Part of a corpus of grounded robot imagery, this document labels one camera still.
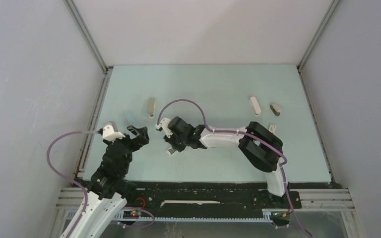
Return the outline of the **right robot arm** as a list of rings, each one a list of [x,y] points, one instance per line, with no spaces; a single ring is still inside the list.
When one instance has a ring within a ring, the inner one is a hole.
[[[180,117],[175,117],[161,119],[156,129],[165,133],[164,140],[177,152],[187,147],[237,147],[256,169],[264,172],[270,204],[282,207],[288,202],[287,182],[281,170],[286,162],[282,152],[283,142],[259,123],[252,121],[246,127],[235,129],[203,124],[194,127]]]

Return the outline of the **staple box tray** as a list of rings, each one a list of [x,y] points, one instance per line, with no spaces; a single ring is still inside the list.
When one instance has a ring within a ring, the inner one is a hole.
[[[169,156],[171,156],[173,153],[175,153],[175,149],[173,149],[173,148],[169,148],[169,149],[167,149],[166,153],[167,153]]]

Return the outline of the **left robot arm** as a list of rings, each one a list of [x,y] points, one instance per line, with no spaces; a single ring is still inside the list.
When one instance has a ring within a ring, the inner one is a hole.
[[[136,184],[126,180],[132,154],[149,143],[148,129],[127,127],[134,137],[121,133],[113,122],[97,131],[107,145],[99,167],[86,185],[78,186],[84,198],[63,238],[98,238],[124,207],[135,204]]]

